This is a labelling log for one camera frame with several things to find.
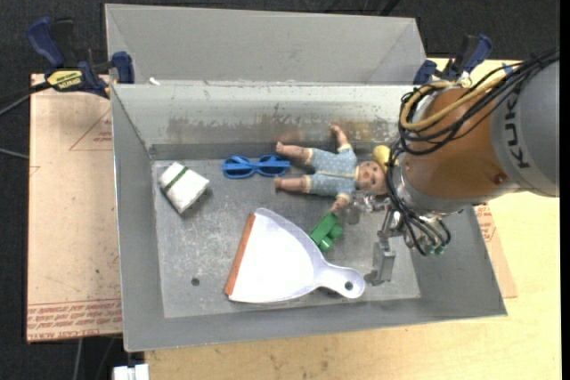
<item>blue clamp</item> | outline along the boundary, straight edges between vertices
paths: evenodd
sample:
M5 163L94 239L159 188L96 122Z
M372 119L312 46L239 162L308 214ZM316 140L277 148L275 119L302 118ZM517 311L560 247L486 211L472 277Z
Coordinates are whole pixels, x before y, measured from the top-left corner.
M90 65L87 59L77 58L79 50L73 44L72 32L72 20L51 23L48 17L28 28L26 36L32 47L50 63L50 69L44 74L43 88L52 87L58 92L81 91L108 98L109 85L99 73L112 68L117 69L120 83L134 82L134 68L127 53L114 53L110 61Z
M470 74L491 53L493 45L491 40L483 35L467 35L463 38L461 50L449 59L443 71L436 69L433 61L425 61L419 68L413 80L415 85L424 85L432 80L433 76L447 81L457 81L463 73Z

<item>clamp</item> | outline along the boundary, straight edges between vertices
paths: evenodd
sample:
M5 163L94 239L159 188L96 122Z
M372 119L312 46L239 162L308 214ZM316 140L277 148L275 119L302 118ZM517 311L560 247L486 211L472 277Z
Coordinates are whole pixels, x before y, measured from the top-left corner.
M34 50L44 56L50 68L44 74L44 82L32 87L32 92L53 88L58 92L86 92L110 97L108 83L99 73L116 69L118 82L132 84L134 68L130 56L125 52L114 53L110 61L92 65L90 58L78 58L80 53L73 46L73 20L50 21L44 17L32 24L27 32Z

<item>green toy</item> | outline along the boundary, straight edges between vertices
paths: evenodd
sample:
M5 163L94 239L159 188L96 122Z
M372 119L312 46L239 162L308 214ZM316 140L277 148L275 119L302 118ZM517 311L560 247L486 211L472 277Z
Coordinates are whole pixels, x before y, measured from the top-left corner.
M309 233L309 237L315 242L322 252L327 252L333 241L343 232L338 223L338 217L334 213L325 214L321 220L314 225Z

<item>doll leg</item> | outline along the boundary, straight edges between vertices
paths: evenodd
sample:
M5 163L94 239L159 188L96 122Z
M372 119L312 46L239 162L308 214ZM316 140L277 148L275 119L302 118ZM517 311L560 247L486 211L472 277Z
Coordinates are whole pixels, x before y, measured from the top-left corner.
M281 178L279 176L275 177L273 180L273 185L275 189L286 190L286 191L297 191L306 192L306 178L304 176L300 177L289 177Z
M284 146L281 141L277 142L275 151L289 158L298 158L306 162L311 157L311 150L308 148L301 148L300 146Z

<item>wire bundle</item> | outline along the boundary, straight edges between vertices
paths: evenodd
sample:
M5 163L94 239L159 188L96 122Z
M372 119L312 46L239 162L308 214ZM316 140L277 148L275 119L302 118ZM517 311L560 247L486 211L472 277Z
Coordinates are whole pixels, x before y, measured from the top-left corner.
M413 120L413 118L418 112L422 101L432 94L451 87L460 87L460 85L448 81L435 81L415 89L412 93L405 94L402 98L398 121L402 149L412 155L426 155L442 148L450 141L458 140L469 134L515 90L520 90L526 81L551 63L558 61L559 58L559 49L556 48L540 56L534 56L527 61L513 65L512 70L502 77L492 78L493 75L503 69L503 67L498 67L487 73L475 85L469 87L454 103L421 120ZM469 101L475 102L461 117L445 127L434 130L449 113ZM488 109L466 132L457 135L458 131L469 119L486 107L489 107L492 102L494 102L494 106L491 109ZM431 146L418 150L411 148L411 143L414 142L427 143Z

